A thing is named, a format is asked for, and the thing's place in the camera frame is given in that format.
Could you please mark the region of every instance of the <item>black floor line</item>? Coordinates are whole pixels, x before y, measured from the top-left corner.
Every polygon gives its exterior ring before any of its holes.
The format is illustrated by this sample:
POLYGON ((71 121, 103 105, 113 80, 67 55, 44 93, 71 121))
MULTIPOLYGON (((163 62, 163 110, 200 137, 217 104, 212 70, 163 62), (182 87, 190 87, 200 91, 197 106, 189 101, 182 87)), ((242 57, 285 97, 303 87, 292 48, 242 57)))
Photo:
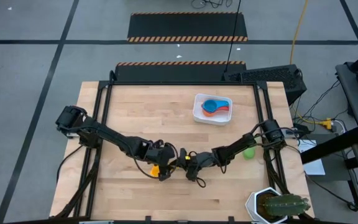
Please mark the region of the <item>black floor line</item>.
MULTIPOLYGON (((57 45, 61 40, 0 40, 0 44, 57 45)), ((171 44, 166 42, 128 42, 127 40, 63 40, 70 45, 137 45, 171 44)), ((172 44, 230 44, 230 42, 172 42, 172 44)), ((248 40, 235 42, 239 45, 291 45, 292 40, 248 40)), ((296 45, 358 45, 358 40, 297 40, 296 45)))
POLYGON ((12 200, 12 196, 15 191, 17 182, 19 180, 20 173, 22 172, 24 161, 25 161, 25 158, 27 157, 27 153, 29 151, 31 140, 33 138, 35 129, 37 128, 37 123, 40 118, 42 108, 44 107, 45 99, 47 97, 49 87, 52 82, 53 75, 55 74, 57 63, 59 61, 60 55, 62 54, 62 50, 63 50, 63 46, 64 46, 63 41, 67 38, 67 34, 70 29, 71 23, 73 21, 74 13, 76 11, 78 1, 79 0, 74 0, 73 5, 71 6, 70 13, 68 15, 62 36, 60 37, 60 43, 56 49, 55 55, 53 56, 53 60, 50 64, 48 75, 45 79, 44 86, 42 87, 40 98, 38 100, 37 106, 35 107, 35 111, 34 111, 32 119, 31 119, 29 129, 27 130, 27 134, 25 135, 25 138, 24 138, 22 149, 20 150, 19 157, 17 158, 16 165, 14 167, 11 179, 8 183, 4 198, 1 202, 0 223, 4 223, 7 209, 9 208, 9 204, 12 200))
POLYGON ((340 0, 340 2, 341 2, 341 5, 342 5, 342 7, 343 7, 343 9, 345 11, 347 19, 349 20, 349 22, 350 22, 350 24, 352 26, 353 32, 356 35, 357 40, 358 40, 358 26, 357 26, 357 24, 356 24, 356 22, 355 22, 355 20, 353 18, 351 10, 349 9, 349 6, 347 6, 347 3, 346 3, 345 0, 340 0))

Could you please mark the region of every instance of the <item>gray floor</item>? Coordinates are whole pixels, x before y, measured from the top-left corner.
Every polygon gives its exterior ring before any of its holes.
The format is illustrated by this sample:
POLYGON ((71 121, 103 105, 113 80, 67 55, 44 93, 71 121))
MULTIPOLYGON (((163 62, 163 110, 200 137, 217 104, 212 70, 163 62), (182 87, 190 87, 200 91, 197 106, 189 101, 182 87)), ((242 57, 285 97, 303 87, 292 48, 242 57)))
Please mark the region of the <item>gray floor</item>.
MULTIPOLYGON (((358 25, 358 0, 347 0, 358 25)), ((0 40, 58 40, 73 0, 0 1, 0 40)), ((200 11, 234 11, 228 9, 200 11)), ((250 40, 292 40, 303 7, 299 0, 244 0, 250 40)), ((124 40, 132 12, 195 11, 190 0, 80 0, 67 39, 124 40)), ((339 0, 310 1, 300 40, 357 40, 339 0)), ((37 105, 57 45, 0 45, 0 204, 37 105)), ((76 102, 81 82, 107 79, 118 62, 159 60, 225 60, 229 45, 65 45, 48 91, 29 153, 5 222, 47 218, 55 190, 55 174, 66 141, 54 121, 65 105, 76 102)), ((233 60, 248 68, 285 65, 290 45, 235 45, 233 60)), ((334 67, 358 58, 358 45, 297 45, 294 63, 302 69, 308 91, 299 111, 306 110, 332 83, 334 67)), ((333 89, 314 110, 318 118, 333 117, 346 108, 341 87, 333 89)), ((340 115, 348 128, 356 122, 340 115)), ((325 133, 317 128, 317 133, 325 133)), ((351 200, 345 182, 324 183, 351 200)), ((358 223, 358 213, 309 185, 316 216, 326 221, 358 223)))

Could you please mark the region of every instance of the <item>hazard tape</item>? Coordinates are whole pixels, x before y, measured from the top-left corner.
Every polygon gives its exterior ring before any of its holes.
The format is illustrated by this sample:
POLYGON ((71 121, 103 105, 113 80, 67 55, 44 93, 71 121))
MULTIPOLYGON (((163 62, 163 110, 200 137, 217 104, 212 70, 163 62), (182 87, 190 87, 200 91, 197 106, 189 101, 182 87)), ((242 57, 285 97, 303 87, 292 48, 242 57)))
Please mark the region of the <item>hazard tape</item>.
POLYGON ((237 12, 134 12, 133 15, 164 15, 164 14, 235 14, 237 12))
MULTIPOLYGON (((135 65, 225 65, 227 61, 202 61, 202 62, 119 62, 117 66, 135 65)), ((229 61, 230 65, 245 65, 244 61, 229 61)))
POLYGON ((128 37, 128 42, 241 42, 245 36, 179 36, 179 37, 128 37))

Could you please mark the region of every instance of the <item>black mat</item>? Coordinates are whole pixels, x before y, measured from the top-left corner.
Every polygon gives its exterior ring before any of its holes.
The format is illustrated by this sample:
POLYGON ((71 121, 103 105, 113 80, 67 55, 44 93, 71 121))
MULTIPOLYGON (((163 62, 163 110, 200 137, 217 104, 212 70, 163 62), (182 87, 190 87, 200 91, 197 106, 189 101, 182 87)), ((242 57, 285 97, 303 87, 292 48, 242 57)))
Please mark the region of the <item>black mat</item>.
MULTIPOLYGON (((218 62, 126 62, 118 63, 119 81, 140 82, 218 82, 226 61, 218 62)), ((230 61, 229 72, 246 69, 245 62, 230 61)))
POLYGON ((140 12, 131 15, 129 42, 244 42, 244 15, 235 12, 140 12))

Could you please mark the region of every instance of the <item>wooden tabletop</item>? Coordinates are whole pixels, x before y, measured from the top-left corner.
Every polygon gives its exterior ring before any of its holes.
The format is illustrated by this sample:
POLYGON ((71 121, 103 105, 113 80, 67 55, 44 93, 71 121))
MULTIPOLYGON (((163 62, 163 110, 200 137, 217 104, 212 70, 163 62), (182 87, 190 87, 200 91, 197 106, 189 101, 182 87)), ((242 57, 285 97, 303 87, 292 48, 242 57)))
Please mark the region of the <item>wooden tabletop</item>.
MULTIPOLYGON (((83 82, 77 106, 93 113, 98 82, 83 82)), ((282 83, 268 83, 274 118, 281 127, 292 127, 290 111, 282 83)), ((261 104, 265 112, 263 93, 261 104)), ((98 120, 101 120, 104 102, 98 120)), ((178 150, 211 151, 227 146, 249 132, 258 123, 254 92, 251 86, 113 86, 107 126, 127 136, 140 136, 156 141, 163 139, 178 150), (233 101, 232 120, 226 126, 196 123, 192 109, 195 95, 204 93, 225 96, 233 101)), ((296 141, 287 143, 297 147, 296 141)), ((78 138, 68 140, 65 156, 78 147, 78 138)), ((199 177, 206 188, 186 179, 185 171, 177 169, 163 182, 143 175, 115 145, 104 142, 93 203, 93 220, 214 220, 249 221, 244 204, 251 192, 269 186, 258 147, 255 157, 244 160, 242 155, 228 165, 222 174, 218 167, 203 169, 199 177)), ((290 148, 282 150, 282 161, 291 193, 308 197, 300 155, 290 148)), ((85 150, 64 163, 57 184, 50 214, 56 215, 78 188, 85 150)), ((151 165, 139 162, 150 172, 151 165)), ((81 207, 85 214, 86 199, 81 207)), ((314 216, 311 208, 307 213, 314 216)))

